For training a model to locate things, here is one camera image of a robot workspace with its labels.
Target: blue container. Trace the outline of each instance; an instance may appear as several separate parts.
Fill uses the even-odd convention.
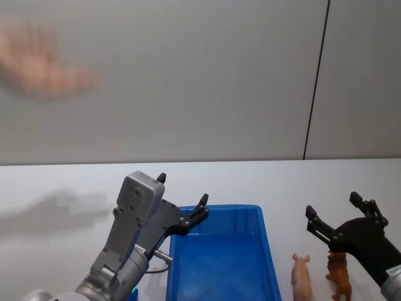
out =
[[[261,208],[208,208],[190,235],[171,237],[166,301],[281,301]]]

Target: blurry hand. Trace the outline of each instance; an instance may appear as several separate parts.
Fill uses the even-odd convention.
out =
[[[53,35],[31,23],[0,24],[0,71],[24,92],[62,97],[93,88],[90,69],[62,64],[56,50]]]

